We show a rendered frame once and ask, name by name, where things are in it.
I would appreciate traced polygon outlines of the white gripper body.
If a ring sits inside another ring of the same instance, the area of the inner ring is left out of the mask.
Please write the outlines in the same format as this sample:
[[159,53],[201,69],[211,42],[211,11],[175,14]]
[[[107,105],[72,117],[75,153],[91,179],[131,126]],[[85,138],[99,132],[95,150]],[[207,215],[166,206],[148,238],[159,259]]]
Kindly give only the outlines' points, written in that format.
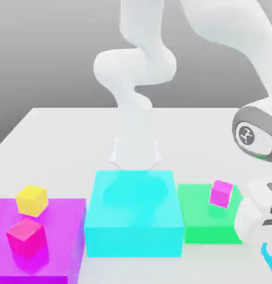
[[245,197],[239,204],[234,229],[244,244],[272,244],[272,205],[263,210]]

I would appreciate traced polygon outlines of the small magenta cube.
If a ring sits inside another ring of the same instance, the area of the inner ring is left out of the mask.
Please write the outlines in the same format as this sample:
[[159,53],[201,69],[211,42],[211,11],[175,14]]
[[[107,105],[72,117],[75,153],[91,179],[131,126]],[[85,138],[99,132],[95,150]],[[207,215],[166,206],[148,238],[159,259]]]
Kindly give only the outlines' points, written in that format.
[[227,209],[232,197],[234,184],[216,180],[212,187],[209,198],[209,203],[218,207]]

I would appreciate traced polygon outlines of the small yellow cube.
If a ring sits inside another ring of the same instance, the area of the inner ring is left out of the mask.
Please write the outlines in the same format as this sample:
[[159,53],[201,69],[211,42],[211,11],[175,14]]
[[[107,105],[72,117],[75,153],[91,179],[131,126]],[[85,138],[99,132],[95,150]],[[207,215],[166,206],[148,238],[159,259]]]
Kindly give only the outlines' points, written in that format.
[[16,203],[20,214],[38,217],[48,207],[47,190],[28,185],[16,195]]

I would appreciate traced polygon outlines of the small pink cube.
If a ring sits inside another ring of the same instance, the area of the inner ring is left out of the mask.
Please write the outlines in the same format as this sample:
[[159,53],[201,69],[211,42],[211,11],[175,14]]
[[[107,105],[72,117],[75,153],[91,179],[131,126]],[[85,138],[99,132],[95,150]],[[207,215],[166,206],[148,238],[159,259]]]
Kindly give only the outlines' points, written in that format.
[[32,258],[47,244],[44,226],[30,218],[13,225],[6,235],[11,250],[26,259]]

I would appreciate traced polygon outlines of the large green box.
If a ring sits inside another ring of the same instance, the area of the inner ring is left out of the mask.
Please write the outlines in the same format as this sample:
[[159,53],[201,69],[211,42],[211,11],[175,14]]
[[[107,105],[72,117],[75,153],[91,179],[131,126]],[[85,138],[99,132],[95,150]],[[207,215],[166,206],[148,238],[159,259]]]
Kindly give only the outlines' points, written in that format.
[[179,184],[178,198],[184,221],[185,244],[242,244],[234,220],[242,195],[234,186],[229,206],[209,203],[211,184]]

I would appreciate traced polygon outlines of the large cyan box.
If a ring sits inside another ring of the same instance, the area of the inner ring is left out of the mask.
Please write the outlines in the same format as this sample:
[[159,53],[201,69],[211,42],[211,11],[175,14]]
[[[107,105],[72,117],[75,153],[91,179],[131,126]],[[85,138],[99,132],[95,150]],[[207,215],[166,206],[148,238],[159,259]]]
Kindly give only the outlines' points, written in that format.
[[171,170],[99,170],[84,224],[89,257],[180,257],[184,223]]

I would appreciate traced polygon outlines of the large purple box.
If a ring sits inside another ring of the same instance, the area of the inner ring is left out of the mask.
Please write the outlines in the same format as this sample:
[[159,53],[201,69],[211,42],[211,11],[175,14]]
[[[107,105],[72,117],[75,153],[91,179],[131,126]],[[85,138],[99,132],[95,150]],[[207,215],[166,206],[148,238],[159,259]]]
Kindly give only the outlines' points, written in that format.
[[6,232],[25,217],[15,199],[0,199],[0,284],[78,284],[84,253],[85,199],[49,199],[35,218],[47,244],[31,259],[13,253]]

